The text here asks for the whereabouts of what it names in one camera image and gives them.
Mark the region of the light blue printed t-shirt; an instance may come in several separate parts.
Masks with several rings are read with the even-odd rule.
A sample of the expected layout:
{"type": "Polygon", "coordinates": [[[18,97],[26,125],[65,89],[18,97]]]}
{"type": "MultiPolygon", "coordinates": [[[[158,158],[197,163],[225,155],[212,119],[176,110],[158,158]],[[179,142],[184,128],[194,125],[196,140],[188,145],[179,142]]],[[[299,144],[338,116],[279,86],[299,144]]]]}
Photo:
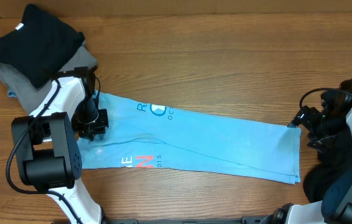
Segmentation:
{"type": "Polygon", "coordinates": [[[79,139],[86,169],[171,168],[300,182],[299,128],[228,118],[102,93],[109,127],[79,139]]]}

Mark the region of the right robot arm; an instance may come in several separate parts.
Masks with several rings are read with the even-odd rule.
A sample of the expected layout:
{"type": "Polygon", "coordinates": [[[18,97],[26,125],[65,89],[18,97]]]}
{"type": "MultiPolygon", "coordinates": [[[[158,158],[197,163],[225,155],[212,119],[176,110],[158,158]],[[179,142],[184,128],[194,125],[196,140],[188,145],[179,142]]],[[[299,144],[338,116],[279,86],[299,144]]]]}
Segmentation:
{"type": "Polygon", "coordinates": [[[309,203],[285,204],[262,223],[352,223],[352,78],[318,91],[322,110],[300,105],[289,124],[308,130],[320,161],[303,182],[309,203]]]}

